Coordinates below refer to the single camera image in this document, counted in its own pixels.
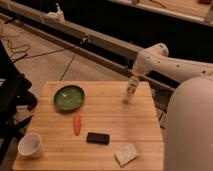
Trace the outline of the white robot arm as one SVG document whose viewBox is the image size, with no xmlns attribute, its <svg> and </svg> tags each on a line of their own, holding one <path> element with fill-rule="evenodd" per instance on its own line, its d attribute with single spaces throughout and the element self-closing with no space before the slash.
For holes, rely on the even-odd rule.
<svg viewBox="0 0 213 171">
<path fill-rule="evenodd" d="M 138 52 L 132 73 L 179 83 L 167 108 L 164 171 L 213 171 L 213 64 L 171 58 L 165 44 Z"/>
</svg>

